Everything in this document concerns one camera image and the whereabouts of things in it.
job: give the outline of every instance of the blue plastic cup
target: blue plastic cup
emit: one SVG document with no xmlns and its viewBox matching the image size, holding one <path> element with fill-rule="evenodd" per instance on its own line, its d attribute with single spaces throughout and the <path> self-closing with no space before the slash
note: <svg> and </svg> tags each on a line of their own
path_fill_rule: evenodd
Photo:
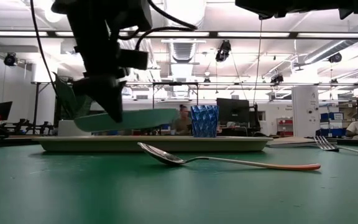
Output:
<svg viewBox="0 0 358 224">
<path fill-rule="evenodd" d="M 216 105 L 191 106 L 193 136 L 196 138 L 216 138 L 219 107 Z"/>
</svg>

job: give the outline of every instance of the spoon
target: spoon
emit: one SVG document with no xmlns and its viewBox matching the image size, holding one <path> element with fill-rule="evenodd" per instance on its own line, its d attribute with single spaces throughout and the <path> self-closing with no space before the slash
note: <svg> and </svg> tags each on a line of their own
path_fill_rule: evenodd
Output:
<svg viewBox="0 0 358 224">
<path fill-rule="evenodd" d="M 192 161 L 196 161 L 199 159 L 218 161 L 218 162 L 230 162 L 234 164 L 242 164 L 248 166 L 256 166 L 256 167 L 264 167 L 268 169 L 280 169 L 280 170 L 316 170 L 320 168 L 320 164 L 307 164 L 307 165 L 276 165 L 276 164 L 264 164 L 259 162 L 249 162 L 249 161 L 238 161 L 233 159 L 221 159 L 215 157 L 194 157 L 192 159 L 183 160 L 177 156 L 169 154 L 167 152 L 162 151 L 161 149 L 157 149 L 156 147 L 150 146 L 145 143 L 138 142 L 137 143 L 147 154 L 154 157 L 160 162 L 163 162 L 172 166 L 183 165 Z"/>
</svg>

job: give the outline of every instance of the green tabletop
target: green tabletop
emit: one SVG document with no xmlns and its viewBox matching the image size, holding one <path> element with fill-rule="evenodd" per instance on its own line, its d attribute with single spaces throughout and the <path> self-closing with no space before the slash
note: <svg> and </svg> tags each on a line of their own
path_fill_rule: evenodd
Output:
<svg viewBox="0 0 358 224">
<path fill-rule="evenodd" d="M 0 223 L 358 223 L 356 154 L 266 148 L 209 156 L 322 168 L 294 172 L 212 161 L 167 167 L 143 153 L 2 147 Z"/>
</svg>

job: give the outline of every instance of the fork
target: fork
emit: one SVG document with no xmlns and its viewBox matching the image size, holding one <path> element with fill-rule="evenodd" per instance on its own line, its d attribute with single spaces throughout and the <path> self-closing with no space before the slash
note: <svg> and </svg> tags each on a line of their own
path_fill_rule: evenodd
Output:
<svg viewBox="0 0 358 224">
<path fill-rule="evenodd" d="M 316 136 L 316 137 L 313 137 L 313 138 L 316 141 L 317 146 L 322 150 L 339 152 L 339 149 L 345 149 L 345 150 L 348 150 L 348 151 L 358 153 L 358 150 L 355 150 L 355 149 L 351 149 L 351 148 L 348 148 L 348 147 L 342 147 L 342 146 L 340 146 L 340 147 L 334 146 L 331 143 L 329 143 L 324 136 Z"/>
</svg>

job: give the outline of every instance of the white tray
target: white tray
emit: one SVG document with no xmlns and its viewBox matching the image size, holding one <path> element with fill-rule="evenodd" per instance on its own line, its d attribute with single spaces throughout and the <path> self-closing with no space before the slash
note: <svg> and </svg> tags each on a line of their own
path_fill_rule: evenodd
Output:
<svg viewBox="0 0 358 224">
<path fill-rule="evenodd" d="M 144 142 L 167 152 L 252 152 L 264 149 L 272 138 L 191 136 L 79 136 L 34 138 L 48 152 L 141 152 Z"/>
</svg>

